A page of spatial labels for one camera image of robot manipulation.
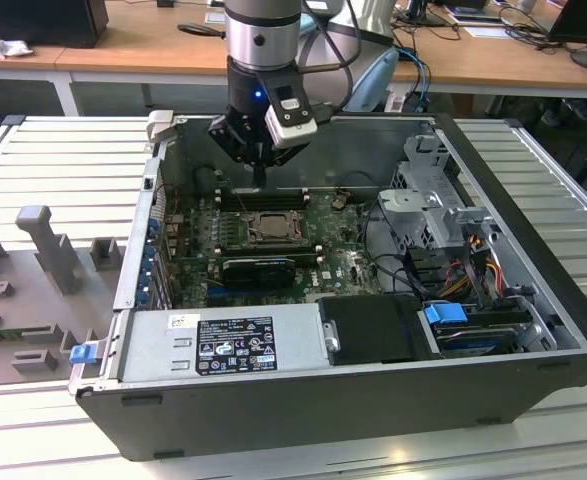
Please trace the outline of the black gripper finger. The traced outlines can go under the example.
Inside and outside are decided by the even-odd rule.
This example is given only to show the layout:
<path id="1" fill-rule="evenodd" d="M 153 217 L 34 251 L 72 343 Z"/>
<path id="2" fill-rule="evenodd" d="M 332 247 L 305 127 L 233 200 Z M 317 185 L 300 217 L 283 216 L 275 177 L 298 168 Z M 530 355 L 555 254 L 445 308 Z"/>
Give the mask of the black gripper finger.
<path id="1" fill-rule="evenodd" d="M 287 149 L 264 145 L 260 157 L 260 186 L 266 186 L 268 168 L 285 165 L 304 149 L 305 145 L 297 145 Z"/>
<path id="2" fill-rule="evenodd" d="M 261 159 L 257 127 L 248 115 L 220 115 L 208 128 L 209 136 L 235 163 L 252 168 L 252 186 L 261 186 Z"/>

